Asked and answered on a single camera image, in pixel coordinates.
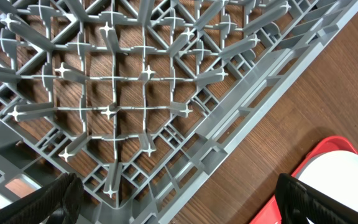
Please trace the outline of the large light blue plate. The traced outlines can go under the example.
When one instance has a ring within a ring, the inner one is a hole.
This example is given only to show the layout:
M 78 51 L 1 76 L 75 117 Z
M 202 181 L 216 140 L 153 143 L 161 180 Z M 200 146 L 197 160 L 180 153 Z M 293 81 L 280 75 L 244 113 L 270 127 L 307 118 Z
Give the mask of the large light blue plate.
M 331 151 L 312 157 L 295 177 L 358 212 L 358 155 Z

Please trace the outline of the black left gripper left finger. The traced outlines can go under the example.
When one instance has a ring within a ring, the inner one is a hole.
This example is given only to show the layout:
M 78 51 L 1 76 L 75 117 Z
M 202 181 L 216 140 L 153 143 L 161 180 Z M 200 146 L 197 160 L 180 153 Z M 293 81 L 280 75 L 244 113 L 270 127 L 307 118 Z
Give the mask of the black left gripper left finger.
M 76 223 L 84 187 L 74 173 L 59 179 L 0 209 L 0 224 Z

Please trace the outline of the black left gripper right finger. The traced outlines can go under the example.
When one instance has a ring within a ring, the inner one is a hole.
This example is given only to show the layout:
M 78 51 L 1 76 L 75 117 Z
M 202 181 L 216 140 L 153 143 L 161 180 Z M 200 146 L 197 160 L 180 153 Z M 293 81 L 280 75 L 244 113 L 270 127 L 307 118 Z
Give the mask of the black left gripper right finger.
M 282 223 L 358 224 L 358 212 L 289 174 L 281 173 L 275 199 Z

